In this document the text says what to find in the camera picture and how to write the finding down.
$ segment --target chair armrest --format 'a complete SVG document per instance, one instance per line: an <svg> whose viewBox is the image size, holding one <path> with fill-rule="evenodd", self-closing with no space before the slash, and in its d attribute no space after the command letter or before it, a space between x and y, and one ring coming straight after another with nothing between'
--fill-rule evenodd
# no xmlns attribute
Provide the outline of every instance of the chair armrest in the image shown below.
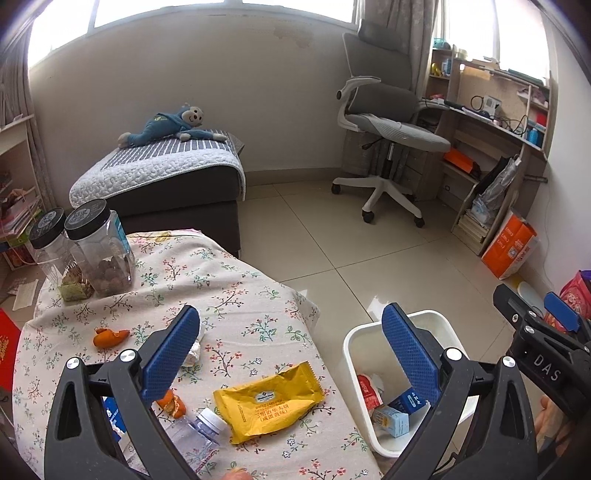
<svg viewBox="0 0 591 480"><path fill-rule="evenodd" d="M345 97L345 100L348 99L349 94L362 85L368 85L370 83L380 83L382 80L377 77L370 77L370 76L363 76L363 77L351 77L349 80L345 82L345 86L341 88L338 92L336 92L336 99L341 100L341 98Z"/></svg>
<svg viewBox="0 0 591 480"><path fill-rule="evenodd" d="M355 124L349 122L345 118L345 110L347 108L347 102L349 101L350 93L355 90L357 87L362 85L368 85L370 83L380 83L382 80L377 77L371 76L363 76L363 77L351 77L349 80L345 82L345 86L341 88L338 92L336 92L337 100L342 100L343 103L339 108L339 113L337 114L336 122L339 124L341 128L345 128L347 130L352 130L353 132L361 132L362 130Z"/></svg>

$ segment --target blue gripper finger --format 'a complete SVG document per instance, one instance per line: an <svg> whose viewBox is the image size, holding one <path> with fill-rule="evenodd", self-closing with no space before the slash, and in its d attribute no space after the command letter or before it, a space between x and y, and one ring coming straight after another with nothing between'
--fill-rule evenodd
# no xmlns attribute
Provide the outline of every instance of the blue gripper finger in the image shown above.
<svg viewBox="0 0 591 480"><path fill-rule="evenodd" d="M428 400L431 405L435 405L441 396L441 390L439 388L439 369L433 361L433 357L436 358L439 354L440 358L443 348L430 335L430 332L411 327L410 324L410 319L399 305L391 303L384 308L382 331L390 347L418 395ZM413 332L413 328L420 330L421 334L429 334L425 335L425 338L430 340L431 344L434 342L434 345L430 345L434 355L429 355Z"/></svg>
<svg viewBox="0 0 591 480"><path fill-rule="evenodd" d="M191 305L185 305L166 330L148 337L139 350L143 370L140 396L144 404L164 397L198 334L199 314ZM145 364L144 355L149 356Z"/></svg>

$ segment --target white blanket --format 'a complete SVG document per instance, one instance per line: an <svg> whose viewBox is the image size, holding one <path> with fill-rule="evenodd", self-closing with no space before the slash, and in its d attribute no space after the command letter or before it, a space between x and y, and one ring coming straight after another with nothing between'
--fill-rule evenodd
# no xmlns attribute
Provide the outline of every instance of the white blanket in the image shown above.
<svg viewBox="0 0 591 480"><path fill-rule="evenodd" d="M227 142L163 138L144 147L116 148L82 175L70 189L70 203L78 207L89 200L109 198L148 183L174 177L193 170L214 166L234 167L238 171L241 198L244 200L246 180L238 158L240 140Z"/></svg>

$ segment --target plastic bag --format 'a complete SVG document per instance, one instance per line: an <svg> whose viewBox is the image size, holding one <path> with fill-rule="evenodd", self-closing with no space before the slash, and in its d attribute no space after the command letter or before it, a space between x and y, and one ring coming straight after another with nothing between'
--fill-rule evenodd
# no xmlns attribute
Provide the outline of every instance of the plastic bag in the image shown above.
<svg viewBox="0 0 591 480"><path fill-rule="evenodd" d="M520 158L510 159L488 188L472 202L472 214L483 226L490 225L494 220L503 203L503 193L515 178L520 163Z"/></svg>
<svg viewBox="0 0 591 480"><path fill-rule="evenodd" d="M589 319L591 317L591 292L585 280L591 281L591 270L579 270L574 278L560 290L560 299L582 318ZM544 321L557 330L568 333L551 313L546 313Z"/></svg>

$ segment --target box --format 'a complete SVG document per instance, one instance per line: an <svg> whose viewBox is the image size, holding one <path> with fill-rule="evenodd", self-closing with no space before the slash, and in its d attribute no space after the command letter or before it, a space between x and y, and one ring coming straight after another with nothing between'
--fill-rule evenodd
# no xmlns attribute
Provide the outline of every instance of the box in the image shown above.
<svg viewBox="0 0 591 480"><path fill-rule="evenodd" d="M427 401L420 398L412 387L388 404L388 406L408 415L415 413L425 405L427 405Z"/></svg>
<svg viewBox="0 0 591 480"><path fill-rule="evenodd" d="M388 405L376 408L372 419L394 438L401 437L410 431L408 414Z"/></svg>

